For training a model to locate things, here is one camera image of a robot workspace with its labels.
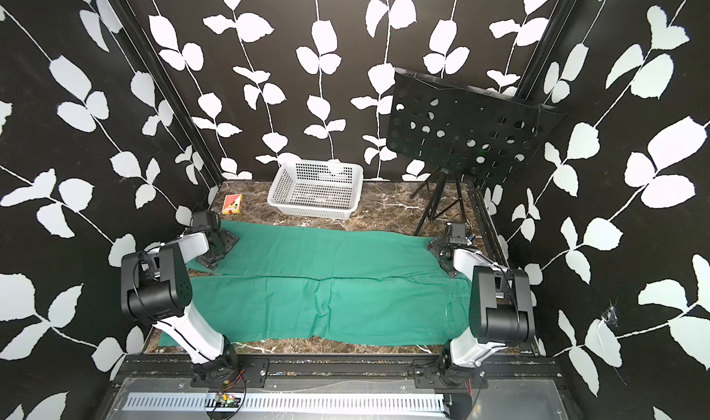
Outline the green long pants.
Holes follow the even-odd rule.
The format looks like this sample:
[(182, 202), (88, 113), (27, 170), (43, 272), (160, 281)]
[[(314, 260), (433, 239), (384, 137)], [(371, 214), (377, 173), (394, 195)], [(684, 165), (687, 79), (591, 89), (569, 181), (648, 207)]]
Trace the green long pants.
[(469, 326), (471, 283), (425, 237), (228, 221), (238, 242), (215, 271), (191, 262), (193, 302), (233, 342), (308, 339), (441, 345)]

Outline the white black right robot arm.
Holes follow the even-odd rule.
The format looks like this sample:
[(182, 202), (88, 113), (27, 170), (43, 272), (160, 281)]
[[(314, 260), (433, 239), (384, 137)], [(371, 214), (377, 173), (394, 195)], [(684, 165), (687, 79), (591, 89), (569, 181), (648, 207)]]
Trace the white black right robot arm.
[(471, 246), (438, 237), (427, 250), (449, 277), (471, 283), (469, 327), (451, 340), (439, 359), (440, 372), (456, 377), (475, 369), (500, 350), (531, 342), (535, 335), (530, 279), (522, 270), (508, 268)]

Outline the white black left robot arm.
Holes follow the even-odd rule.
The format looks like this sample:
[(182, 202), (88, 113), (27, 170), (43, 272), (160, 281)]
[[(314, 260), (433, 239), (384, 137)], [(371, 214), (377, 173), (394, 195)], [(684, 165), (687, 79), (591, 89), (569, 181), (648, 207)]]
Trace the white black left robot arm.
[(195, 381), (226, 387), (242, 367), (229, 339), (213, 329), (193, 302), (187, 264), (216, 269), (238, 239), (228, 231), (194, 231), (121, 259), (121, 309), (134, 321), (166, 333), (189, 355)]

